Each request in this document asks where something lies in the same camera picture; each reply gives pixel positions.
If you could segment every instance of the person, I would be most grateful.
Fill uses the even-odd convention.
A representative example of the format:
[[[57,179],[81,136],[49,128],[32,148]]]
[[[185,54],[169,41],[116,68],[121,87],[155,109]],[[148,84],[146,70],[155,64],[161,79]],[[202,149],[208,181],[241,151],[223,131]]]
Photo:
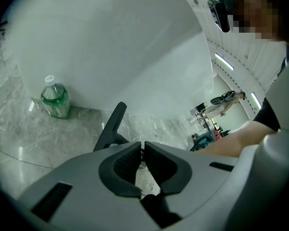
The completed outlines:
[[[245,99],[245,97],[245,92],[236,92],[232,101],[212,104],[209,108],[205,109],[202,112],[199,112],[197,115],[205,114],[203,117],[200,118],[200,120],[212,119],[218,115],[225,116],[226,111],[229,110],[232,105],[238,103],[240,99]]]
[[[286,58],[282,70],[289,62],[289,0],[224,0],[232,9],[233,19],[240,28],[249,28],[262,39],[284,41],[287,44]],[[243,148],[259,144],[266,135],[274,134],[280,125],[272,107],[265,98],[254,120],[245,128],[197,153],[239,157]]]

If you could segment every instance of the plastic bottle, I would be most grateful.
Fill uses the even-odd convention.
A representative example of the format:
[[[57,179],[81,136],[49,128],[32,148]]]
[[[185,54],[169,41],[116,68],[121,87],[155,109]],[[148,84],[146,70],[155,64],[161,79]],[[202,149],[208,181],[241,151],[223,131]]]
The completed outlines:
[[[55,118],[66,119],[69,115],[69,100],[67,90],[55,83],[54,77],[45,78],[46,87],[40,98],[47,112]]]

